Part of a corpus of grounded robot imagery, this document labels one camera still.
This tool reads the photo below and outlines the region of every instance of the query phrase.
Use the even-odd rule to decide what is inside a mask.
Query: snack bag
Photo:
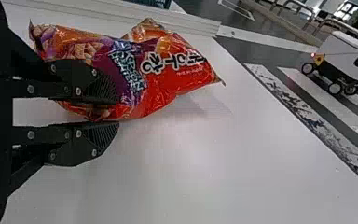
[[[123,39],[59,25],[30,24],[29,35],[43,60],[82,60],[114,80],[119,96],[114,105],[58,102],[94,121],[142,118],[169,104],[176,95],[221,81],[196,49],[151,19]]]

